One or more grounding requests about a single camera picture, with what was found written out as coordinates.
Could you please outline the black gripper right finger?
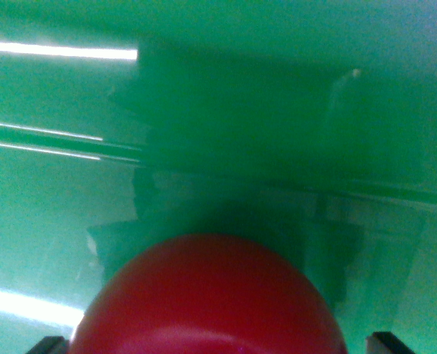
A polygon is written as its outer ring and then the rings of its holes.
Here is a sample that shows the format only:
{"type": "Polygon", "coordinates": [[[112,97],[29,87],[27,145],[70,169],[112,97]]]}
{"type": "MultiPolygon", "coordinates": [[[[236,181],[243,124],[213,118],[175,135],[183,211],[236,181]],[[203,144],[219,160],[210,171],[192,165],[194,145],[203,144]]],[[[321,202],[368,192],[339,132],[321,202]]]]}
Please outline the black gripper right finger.
{"type": "Polygon", "coordinates": [[[415,354],[392,332],[373,332],[365,340],[366,354],[415,354]]]}

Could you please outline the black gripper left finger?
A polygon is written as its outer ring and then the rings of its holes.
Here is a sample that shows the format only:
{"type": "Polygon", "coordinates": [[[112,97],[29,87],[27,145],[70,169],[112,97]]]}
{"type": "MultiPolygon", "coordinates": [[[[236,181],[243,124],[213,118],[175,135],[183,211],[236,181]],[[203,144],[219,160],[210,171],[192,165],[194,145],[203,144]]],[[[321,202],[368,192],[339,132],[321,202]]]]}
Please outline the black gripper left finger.
{"type": "Polygon", "coordinates": [[[45,336],[27,354],[67,354],[69,340],[63,336],[45,336]]]}

